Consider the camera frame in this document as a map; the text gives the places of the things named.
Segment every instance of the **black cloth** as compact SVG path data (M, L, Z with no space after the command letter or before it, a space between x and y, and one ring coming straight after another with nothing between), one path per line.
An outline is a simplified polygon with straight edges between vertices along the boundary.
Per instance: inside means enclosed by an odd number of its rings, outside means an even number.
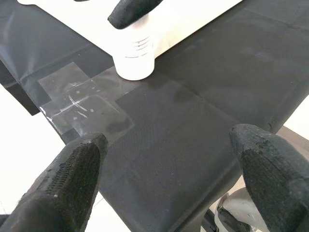
M0 58L37 106L51 101L38 81L71 62L89 78L113 66L37 7L0 3L10 22L0 24ZM308 95L308 12L306 0L245 0L159 57L116 101L134 127L109 147L100 191L132 231L187 228L240 176L229 129L277 132Z

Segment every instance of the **white plastic bottle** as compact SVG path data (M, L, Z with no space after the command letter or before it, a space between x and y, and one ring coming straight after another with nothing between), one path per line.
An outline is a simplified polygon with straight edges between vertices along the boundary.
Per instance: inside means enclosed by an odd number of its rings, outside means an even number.
M117 73L130 81L149 76L155 68L154 45L149 15L125 29L117 30L117 47L112 56Z

